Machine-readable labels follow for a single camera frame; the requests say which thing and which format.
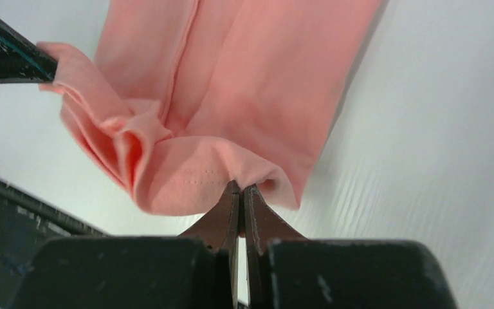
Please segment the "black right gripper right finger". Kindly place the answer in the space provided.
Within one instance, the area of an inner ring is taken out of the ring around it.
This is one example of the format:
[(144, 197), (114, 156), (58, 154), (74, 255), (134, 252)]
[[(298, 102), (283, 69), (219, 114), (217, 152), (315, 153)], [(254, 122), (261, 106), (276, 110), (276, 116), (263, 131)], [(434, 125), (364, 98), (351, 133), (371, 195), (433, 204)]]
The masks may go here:
[(435, 256), (407, 239), (307, 239), (243, 192), (250, 308), (456, 308)]

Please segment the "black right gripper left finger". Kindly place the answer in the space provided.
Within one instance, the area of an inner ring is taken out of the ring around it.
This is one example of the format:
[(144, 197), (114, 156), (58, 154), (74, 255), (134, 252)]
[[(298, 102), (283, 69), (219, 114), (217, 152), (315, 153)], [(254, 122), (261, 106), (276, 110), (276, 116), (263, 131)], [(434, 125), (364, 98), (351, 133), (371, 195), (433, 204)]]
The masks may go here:
[(179, 236), (55, 238), (28, 265), (12, 308), (237, 308), (240, 189)]

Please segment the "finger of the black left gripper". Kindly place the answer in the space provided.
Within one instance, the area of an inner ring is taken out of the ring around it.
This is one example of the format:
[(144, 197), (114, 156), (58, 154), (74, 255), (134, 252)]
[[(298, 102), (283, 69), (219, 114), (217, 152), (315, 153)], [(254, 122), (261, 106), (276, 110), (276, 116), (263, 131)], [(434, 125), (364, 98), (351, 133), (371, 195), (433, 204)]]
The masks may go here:
[(58, 62), (0, 19), (0, 84), (49, 84)]

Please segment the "salmon pink t shirt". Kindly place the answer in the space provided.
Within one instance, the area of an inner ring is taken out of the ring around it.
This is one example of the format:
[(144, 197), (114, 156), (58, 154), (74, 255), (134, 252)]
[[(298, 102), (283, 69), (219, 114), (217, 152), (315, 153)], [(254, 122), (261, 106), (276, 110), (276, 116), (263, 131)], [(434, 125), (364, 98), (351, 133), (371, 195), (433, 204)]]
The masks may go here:
[(112, 1), (94, 59), (43, 90), (92, 161), (151, 214), (211, 209), (227, 183), (299, 208), (379, 1)]

